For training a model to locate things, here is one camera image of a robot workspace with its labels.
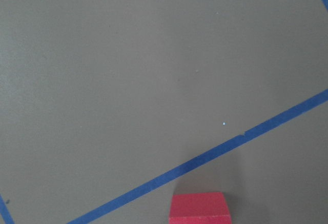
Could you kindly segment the red wooden cube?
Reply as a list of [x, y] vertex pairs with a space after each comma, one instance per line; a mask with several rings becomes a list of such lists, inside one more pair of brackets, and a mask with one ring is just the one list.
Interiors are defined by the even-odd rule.
[[231, 215], [221, 192], [173, 195], [169, 223], [231, 223]]

